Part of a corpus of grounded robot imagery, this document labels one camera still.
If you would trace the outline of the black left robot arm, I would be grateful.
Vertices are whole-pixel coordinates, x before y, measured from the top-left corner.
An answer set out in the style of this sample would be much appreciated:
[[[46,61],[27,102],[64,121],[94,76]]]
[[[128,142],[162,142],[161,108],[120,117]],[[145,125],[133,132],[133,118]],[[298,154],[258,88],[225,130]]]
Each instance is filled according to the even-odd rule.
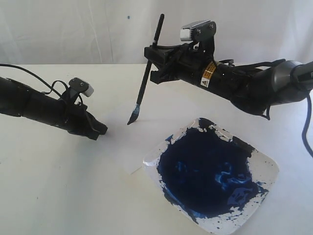
[[[107,132],[107,126],[87,111],[87,105],[75,103],[80,94],[89,97],[92,86],[80,78],[69,81],[61,98],[54,99],[43,92],[9,78],[0,79],[0,113],[25,117],[68,133],[96,140]]]

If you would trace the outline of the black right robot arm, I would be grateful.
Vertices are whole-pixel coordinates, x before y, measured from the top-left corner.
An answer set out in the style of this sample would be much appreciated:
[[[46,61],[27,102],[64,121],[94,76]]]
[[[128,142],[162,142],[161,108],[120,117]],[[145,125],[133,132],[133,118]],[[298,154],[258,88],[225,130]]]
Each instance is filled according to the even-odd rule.
[[[182,80],[230,101],[241,111],[267,117],[272,105],[302,101],[313,89],[313,64],[280,59],[236,66],[215,61],[193,43],[148,46],[144,56],[155,65],[156,84]]]

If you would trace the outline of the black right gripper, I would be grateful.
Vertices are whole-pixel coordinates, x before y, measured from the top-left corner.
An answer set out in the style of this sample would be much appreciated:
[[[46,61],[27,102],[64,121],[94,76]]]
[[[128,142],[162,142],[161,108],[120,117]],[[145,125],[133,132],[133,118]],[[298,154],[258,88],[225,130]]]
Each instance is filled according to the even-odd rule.
[[[144,57],[155,66],[168,68],[150,73],[153,83],[182,80],[216,95],[235,94],[234,66],[215,61],[212,54],[193,44],[144,48]]]

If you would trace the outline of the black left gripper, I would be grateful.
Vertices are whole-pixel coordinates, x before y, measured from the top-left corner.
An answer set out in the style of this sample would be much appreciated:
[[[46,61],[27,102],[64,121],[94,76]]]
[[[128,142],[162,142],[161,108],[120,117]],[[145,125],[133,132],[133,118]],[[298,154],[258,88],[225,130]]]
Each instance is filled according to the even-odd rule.
[[[105,135],[108,128],[84,109],[78,108],[78,114],[69,112],[58,123],[58,128],[66,130],[72,135],[87,137],[96,141],[99,135]]]

